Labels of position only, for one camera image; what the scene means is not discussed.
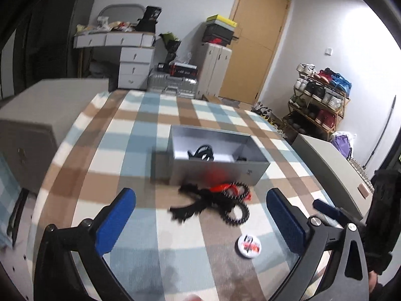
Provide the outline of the white round badge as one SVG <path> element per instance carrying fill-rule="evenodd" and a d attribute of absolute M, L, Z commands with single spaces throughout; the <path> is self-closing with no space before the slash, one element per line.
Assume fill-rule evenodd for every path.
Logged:
<path fill-rule="evenodd" d="M 262 251 L 262 244 L 254 235 L 241 235 L 237 239 L 236 246 L 239 254 L 247 259 L 258 257 Z"/>

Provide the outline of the plaid bed blanket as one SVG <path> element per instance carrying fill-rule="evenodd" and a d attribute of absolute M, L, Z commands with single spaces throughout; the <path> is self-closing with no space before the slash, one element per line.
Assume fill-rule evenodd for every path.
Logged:
<path fill-rule="evenodd" d="M 171 126 L 199 126 L 251 135 L 270 161 L 251 189 L 249 220 L 226 225 L 204 210 L 184 223 L 170 207 L 190 203 L 178 188 L 151 178 L 152 152 L 166 148 Z M 73 123 L 41 184 L 27 256 L 36 263 L 47 225 L 60 228 L 93 218 L 123 188 L 136 208 L 105 260 L 135 300 L 267 300 L 296 261 L 266 208 L 266 193 L 279 188 L 305 215 L 315 199 L 329 201 L 319 181 L 293 148 L 260 116 L 225 105 L 155 93 L 100 93 Z M 254 235 L 261 254 L 244 258 L 241 235 Z"/>

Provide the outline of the wooden shoe rack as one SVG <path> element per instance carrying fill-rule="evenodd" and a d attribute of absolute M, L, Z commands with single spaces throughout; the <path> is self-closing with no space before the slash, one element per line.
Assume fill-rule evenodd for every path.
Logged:
<path fill-rule="evenodd" d="M 317 71 L 314 64 L 301 63 L 296 71 L 283 122 L 292 132 L 329 141 L 345 117 L 352 84 L 328 67 Z"/>

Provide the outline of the grey rectangular storage box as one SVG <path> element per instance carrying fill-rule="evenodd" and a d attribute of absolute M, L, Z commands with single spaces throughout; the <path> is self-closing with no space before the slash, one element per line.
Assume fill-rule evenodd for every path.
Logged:
<path fill-rule="evenodd" d="M 201 145 L 210 145 L 214 161 L 188 158 Z M 200 128 L 171 126 L 166 148 L 152 152 L 151 178 L 158 183 L 181 186 L 186 183 L 212 187 L 235 181 L 254 186 L 270 165 L 262 148 L 249 134 Z"/>

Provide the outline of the black items inside box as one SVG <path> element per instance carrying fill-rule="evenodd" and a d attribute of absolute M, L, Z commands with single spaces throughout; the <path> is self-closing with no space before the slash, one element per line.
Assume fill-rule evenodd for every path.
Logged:
<path fill-rule="evenodd" d="M 214 161 L 214 152 L 210 145 L 201 145 L 195 153 L 187 151 L 188 158 L 199 158 L 204 161 Z"/>

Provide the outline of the grey left bedside cabinet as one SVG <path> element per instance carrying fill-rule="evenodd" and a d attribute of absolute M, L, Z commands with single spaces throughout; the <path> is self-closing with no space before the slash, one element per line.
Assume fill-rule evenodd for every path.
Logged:
<path fill-rule="evenodd" d="M 1 153 L 20 184 L 38 193 L 50 163 L 89 102 L 109 80 L 41 80 L 1 107 Z"/>

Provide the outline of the silver aluminium suitcase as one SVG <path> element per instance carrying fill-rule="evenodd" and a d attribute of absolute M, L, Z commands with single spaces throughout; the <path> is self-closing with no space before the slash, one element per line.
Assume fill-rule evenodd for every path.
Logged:
<path fill-rule="evenodd" d="M 152 69 L 147 82 L 147 92 L 194 99 L 198 81 L 190 78 L 178 78 Z"/>

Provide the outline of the black red box on suitcase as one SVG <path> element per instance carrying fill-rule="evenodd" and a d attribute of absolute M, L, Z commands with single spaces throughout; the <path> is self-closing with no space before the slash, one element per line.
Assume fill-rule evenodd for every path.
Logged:
<path fill-rule="evenodd" d="M 176 78 L 196 79 L 198 74 L 198 67 L 196 65 L 180 62 L 174 62 L 171 64 L 159 63 L 156 70 L 167 73 Z"/>

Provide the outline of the flower bouquet black wrap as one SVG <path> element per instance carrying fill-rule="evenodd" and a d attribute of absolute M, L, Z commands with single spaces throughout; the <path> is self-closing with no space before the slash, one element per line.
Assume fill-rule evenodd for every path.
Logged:
<path fill-rule="evenodd" d="M 162 39 L 162 42 L 167 52 L 164 62 L 166 64 L 169 64 L 176 58 L 177 50 L 181 44 L 181 40 L 171 32 L 161 33 L 159 34 L 159 37 Z"/>

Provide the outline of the wooden door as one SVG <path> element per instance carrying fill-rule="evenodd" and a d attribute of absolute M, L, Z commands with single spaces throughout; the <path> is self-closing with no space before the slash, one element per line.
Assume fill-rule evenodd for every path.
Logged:
<path fill-rule="evenodd" d="M 230 62 L 219 92 L 220 97 L 252 104 L 262 92 L 291 0 L 236 0 Z"/>

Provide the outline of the white dressing desk with drawers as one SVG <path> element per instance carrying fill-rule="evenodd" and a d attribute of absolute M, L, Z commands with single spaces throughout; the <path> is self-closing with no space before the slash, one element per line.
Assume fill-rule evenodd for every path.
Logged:
<path fill-rule="evenodd" d="M 73 47 L 79 50 L 77 73 L 84 75 L 84 54 L 89 73 L 115 81 L 114 87 L 145 90 L 154 58 L 155 33 L 135 30 L 146 7 L 114 4 L 103 8 L 97 25 L 78 29 Z"/>

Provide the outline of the stacked shoe boxes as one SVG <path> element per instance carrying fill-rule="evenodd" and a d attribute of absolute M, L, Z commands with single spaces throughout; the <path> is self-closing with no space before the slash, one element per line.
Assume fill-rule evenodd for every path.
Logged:
<path fill-rule="evenodd" d="M 202 42 L 226 47 L 231 44 L 237 23 L 216 14 L 206 19 L 205 26 Z"/>

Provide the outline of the dark wardrobe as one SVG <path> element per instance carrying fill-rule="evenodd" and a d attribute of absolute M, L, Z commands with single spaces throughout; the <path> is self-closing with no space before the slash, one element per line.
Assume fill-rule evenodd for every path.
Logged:
<path fill-rule="evenodd" d="M 1 51 L 1 98 L 44 79 L 76 78 L 77 25 L 87 25 L 94 0 L 41 0 Z"/>

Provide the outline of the grey right bed frame edge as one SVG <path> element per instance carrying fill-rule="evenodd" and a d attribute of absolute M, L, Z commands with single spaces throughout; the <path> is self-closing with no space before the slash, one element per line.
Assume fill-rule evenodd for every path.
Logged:
<path fill-rule="evenodd" d="M 334 205 L 363 219 L 372 202 L 372 192 L 360 174 L 333 144 L 298 134 L 291 145 L 329 195 Z"/>

